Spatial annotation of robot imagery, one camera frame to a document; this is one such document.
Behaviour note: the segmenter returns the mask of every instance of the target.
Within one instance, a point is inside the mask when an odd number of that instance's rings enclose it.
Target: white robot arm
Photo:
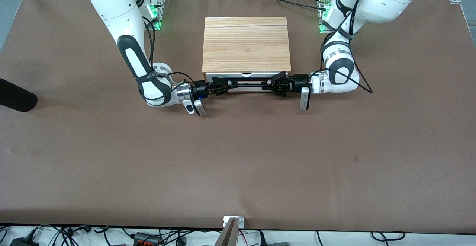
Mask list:
[[[171,68],[148,61],[144,50],[144,19],[153,20],[150,0],[90,0],[114,38],[121,55],[138,83],[139,93],[149,106],[183,104],[190,114],[201,105],[192,97],[192,85],[175,83]]]
[[[360,76],[350,50],[352,37],[367,22],[382,24],[393,21],[411,1],[324,0],[327,11],[321,12],[321,20],[335,32],[321,46],[325,69],[311,76],[312,93],[355,90],[358,87],[355,82],[359,83]]]
[[[153,20],[147,7],[150,0],[91,0],[107,26],[121,55],[138,83],[139,93],[149,106],[161,107],[183,104],[193,114],[204,115],[201,99],[209,93],[221,95],[239,85],[224,78],[212,78],[175,83],[172,70],[163,63],[151,64],[144,50],[143,18]],[[321,46],[325,68],[311,75],[289,77],[282,72],[271,80],[257,85],[262,90],[285,96],[286,92],[300,92],[300,109],[308,109],[311,93],[350,92],[359,86],[360,75],[355,64],[350,41],[367,22],[386,23],[394,20],[412,0],[320,0],[320,23],[332,33]]]

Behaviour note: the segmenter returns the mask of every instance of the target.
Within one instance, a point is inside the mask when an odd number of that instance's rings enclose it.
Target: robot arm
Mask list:
[[[354,34],[367,22],[388,23],[393,21],[412,0],[331,0],[322,21],[336,31],[321,46],[322,60],[327,70],[311,77],[312,93],[349,92],[357,88],[359,74],[350,50]]]
[[[139,93],[149,106],[182,103],[194,113],[190,83],[174,83],[171,68],[163,63],[151,65],[144,49],[143,17],[153,20],[147,1],[90,0],[97,14],[114,38],[121,55],[138,83]]]

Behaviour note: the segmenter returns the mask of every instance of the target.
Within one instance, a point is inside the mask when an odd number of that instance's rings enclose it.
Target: wood grain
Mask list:
[[[203,72],[291,71],[286,17],[207,17]]]

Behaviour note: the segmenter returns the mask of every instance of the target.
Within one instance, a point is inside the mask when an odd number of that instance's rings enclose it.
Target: brown table surface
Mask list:
[[[310,0],[291,0],[312,5]],[[319,64],[314,10],[169,0],[155,61],[196,79],[205,17],[287,17],[293,73]],[[0,222],[476,232],[476,55],[459,5],[414,0],[353,41],[374,94],[229,94],[148,107],[88,0],[23,0],[0,74]]]

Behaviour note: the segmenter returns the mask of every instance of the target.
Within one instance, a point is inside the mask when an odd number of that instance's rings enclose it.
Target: table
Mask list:
[[[290,0],[304,4],[310,0]],[[169,0],[155,61],[201,78],[205,17],[287,17],[293,73],[317,14],[275,0]],[[459,5],[414,0],[353,41],[374,93],[229,94],[208,114],[145,105],[88,0],[23,0],[1,76],[0,222],[476,232],[476,54]]]

